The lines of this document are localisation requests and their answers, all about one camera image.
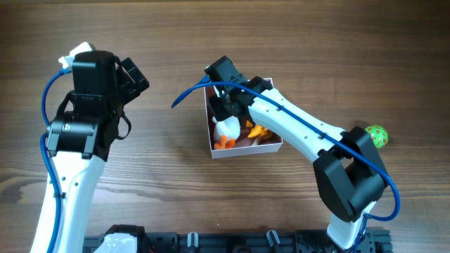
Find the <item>yellow rattle drum toy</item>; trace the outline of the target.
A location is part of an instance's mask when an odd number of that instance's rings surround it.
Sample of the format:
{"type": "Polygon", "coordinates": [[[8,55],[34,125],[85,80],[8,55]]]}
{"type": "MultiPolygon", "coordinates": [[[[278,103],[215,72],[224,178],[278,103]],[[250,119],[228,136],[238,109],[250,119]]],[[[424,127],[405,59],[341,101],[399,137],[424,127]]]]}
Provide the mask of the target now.
{"type": "Polygon", "coordinates": [[[263,141],[263,138],[258,136],[254,139],[253,143],[251,144],[251,146],[256,146],[259,145],[261,142],[263,141]]]}

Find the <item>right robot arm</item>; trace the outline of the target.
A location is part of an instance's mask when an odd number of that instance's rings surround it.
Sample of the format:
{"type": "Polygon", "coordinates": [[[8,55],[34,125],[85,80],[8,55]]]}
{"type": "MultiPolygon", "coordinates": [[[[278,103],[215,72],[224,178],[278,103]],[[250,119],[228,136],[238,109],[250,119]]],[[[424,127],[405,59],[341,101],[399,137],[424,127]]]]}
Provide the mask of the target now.
{"type": "Polygon", "coordinates": [[[280,136],[312,163],[319,195],[331,212],[326,235],[335,249],[357,252],[368,220],[389,221],[397,215],[371,213],[393,181],[365,129],[345,131],[322,122],[289,102],[270,81],[245,77],[226,56],[205,68],[201,85],[214,89],[207,105],[215,149],[280,136]]]}

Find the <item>white plush duck toy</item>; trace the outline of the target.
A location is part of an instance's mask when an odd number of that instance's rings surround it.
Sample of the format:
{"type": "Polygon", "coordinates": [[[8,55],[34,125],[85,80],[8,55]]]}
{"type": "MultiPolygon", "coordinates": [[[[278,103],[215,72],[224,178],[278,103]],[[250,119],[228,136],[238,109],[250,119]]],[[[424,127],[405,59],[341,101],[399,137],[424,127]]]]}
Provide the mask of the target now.
{"type": "Polygon", "coordinates": [[[230,116],[223,121],[212,118],[214,123],[213,141],[215,150],[231,149],[240,136],[240,122],[237,117],[230,116]]]}

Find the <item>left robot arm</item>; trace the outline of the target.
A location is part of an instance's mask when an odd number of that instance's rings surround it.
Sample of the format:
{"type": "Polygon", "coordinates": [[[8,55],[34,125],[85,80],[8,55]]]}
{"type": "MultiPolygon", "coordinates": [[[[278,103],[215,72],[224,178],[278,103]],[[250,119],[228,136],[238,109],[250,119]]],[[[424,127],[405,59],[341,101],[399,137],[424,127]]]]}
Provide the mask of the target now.
{"type": "Polygon", "coordinates": [[[46,131],[40,149],[47,170],[46,191],[32,252],[81,252],[91,201],[105,169],[110,146],[122,140],[119,125],[124,107],[149,87],[131,58],[109,51],[85,51],[70,56],[44,89],[41,106],[52,84],[71,74],[74,88],[56,116],[41,113],[46,131]]]}

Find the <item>orange dinosaur toy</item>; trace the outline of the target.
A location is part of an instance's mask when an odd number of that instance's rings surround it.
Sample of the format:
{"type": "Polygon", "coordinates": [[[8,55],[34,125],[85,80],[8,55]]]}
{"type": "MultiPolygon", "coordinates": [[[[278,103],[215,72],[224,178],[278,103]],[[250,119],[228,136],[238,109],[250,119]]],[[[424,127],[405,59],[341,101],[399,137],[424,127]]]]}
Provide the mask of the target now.
{"type": "Polygon", "coordinates": [[[263,138],[268,139],[273,136],[273,132],[267,129],[266,127],[260,126],[258,124],[253,124],[250,121],[246,121],[245,127],[250,130],[250,133],[247,135],[248,138],[263,138]]]}

